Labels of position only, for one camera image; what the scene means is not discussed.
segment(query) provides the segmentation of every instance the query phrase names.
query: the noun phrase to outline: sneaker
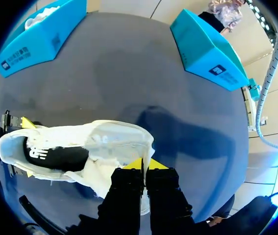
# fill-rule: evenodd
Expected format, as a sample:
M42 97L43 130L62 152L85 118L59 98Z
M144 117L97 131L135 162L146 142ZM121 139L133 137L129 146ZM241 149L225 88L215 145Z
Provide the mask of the sneaker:
M146 174L155 152L153 141L153 136L145 129L120 121L40 126L3 135L0 159L37 179L78 182L105 198L116 168L142 158Z

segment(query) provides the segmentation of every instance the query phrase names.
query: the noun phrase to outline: black logo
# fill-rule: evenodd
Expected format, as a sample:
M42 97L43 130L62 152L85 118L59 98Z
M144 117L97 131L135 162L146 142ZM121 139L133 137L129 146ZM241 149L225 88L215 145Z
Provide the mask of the black logo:
M10 69L9 64L5 60L1 63L1 66L3 67L4 70Z
M218 66L215 66L214 68L212 68L209 72L214 74L215 76L217 76L225 71L226 71L226 69L223 66L218 65Z

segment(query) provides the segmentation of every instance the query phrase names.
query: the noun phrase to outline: metal bracket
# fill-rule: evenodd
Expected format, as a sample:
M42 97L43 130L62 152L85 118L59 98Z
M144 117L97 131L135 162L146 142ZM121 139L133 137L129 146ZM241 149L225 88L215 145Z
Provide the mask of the metal bracket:
M21 169L15 167L13 165L10 165L10 164L7 164L7 166L8 166L8 171L9 171L9 175L11 178L14 177L16 174L23 175L23 172Z
M4 133L8 132L8 127L20 127L22 128L22 118L11 116L10 111L6 110L5 114L1 115L1 128L4 130Z

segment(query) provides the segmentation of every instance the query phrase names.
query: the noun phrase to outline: person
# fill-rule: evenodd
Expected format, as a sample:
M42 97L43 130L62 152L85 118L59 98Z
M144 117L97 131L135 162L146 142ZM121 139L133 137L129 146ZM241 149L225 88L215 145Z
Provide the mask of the person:
M235 194L222 206L216 211L210 218L208 218L206 221L210 227L219 224L222 222L222 220L227 219L230 210L235 202Z
M208 10L199 14L199 17L226 35L242 20L240 7L245 3L246 0L213 0L208 4Z

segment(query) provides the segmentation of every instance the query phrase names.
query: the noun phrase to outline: white sneaker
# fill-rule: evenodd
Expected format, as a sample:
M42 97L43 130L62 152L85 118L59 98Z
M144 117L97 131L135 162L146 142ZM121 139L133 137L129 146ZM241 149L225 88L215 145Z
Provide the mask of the white sneaker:
M82 147L89 151L81 171L62 171L29 163L26 146L34 151L31 157L45 159L48 150L58 147ZM0 138L0 158L4 163L30 172L35 178L51 181L78 182L91 187L105 198L111 186L111 175L118 167L138 158L143 159L144 176L154 154L153 136L145 129L125 122L96 120L80 126L21 129Z

